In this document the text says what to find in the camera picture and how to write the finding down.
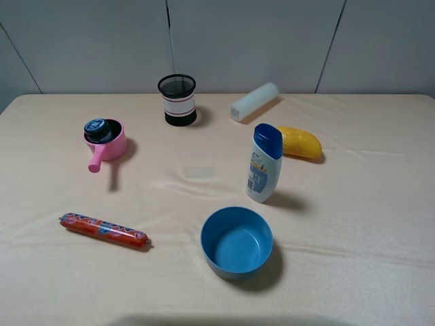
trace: white wall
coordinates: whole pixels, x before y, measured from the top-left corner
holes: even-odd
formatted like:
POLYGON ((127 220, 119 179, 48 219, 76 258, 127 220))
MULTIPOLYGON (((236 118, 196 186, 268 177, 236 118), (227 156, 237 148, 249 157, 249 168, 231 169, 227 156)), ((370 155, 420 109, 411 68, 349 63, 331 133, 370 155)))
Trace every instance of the white wall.
POLYGON ((435 1, 348 0, 318 92, 435 96, 435 1))
POLYGON ((156 92, 173 72, 164 0, 0 0, 44 93, 156 92))
POLYGON ((0 112, 38 86, 157 92, 174 66, 199 92, 274 82, 284 92, 435 96, 435 1, 347 0, 332 42, 344 2, 168 0, 172 48, 165 0, 0 0, 31 73, 0 31, 0 112))
POLYGON ((177 72, 199 92, 313 93, 343 0, 169 0, 177 72))
POLYGON ((38 94, 39 90, 0 27, 0 113, 17 96, 29 93, 38 94))

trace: yellow object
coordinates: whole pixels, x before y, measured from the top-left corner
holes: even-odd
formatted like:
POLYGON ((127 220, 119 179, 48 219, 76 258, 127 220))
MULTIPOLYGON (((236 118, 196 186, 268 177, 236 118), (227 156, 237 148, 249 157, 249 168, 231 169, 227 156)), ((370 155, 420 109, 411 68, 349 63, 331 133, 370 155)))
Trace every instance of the yellow object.
POLYGON ((278 127, 283 134, 283 152, 303 158, 318 158, 321 155, 319 139, 307 131, 292 128, 278 127))

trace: white plastic tube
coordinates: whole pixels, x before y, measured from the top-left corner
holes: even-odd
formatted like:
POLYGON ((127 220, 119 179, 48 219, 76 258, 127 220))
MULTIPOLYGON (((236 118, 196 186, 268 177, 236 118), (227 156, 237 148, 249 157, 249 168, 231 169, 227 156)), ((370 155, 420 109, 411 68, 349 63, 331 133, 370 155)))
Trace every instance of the white plastic tube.
POLYGON ((277 97, 278 93, 278 88, 274 84, 264 84, 230 105, 231 118, 240 122, 249 114, 277 97))

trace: plastic bowl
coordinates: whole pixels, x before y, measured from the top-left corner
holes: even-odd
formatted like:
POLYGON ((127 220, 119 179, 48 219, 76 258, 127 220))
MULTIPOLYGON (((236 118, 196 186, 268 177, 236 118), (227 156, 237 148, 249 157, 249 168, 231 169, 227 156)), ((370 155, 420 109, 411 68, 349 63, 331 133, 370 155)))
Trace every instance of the plastic bowl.
POLYGON ((255 274, 271 255, 273 236, 267 222, 243 207, 212 214, 201 230, 207 263, 220 277, 240 280, 255 274))

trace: black mesh cup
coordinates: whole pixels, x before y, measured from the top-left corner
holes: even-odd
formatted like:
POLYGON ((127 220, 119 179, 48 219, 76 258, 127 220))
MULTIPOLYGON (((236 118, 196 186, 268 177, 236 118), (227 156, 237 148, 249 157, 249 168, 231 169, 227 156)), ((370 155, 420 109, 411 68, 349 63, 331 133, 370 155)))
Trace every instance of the black mesh cup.
POLYGON ((187 126, 196 119, 195 87, 190 76, 175 74, 162 78, 157 84, 164 102, 164 118, 173 126, 187 126))

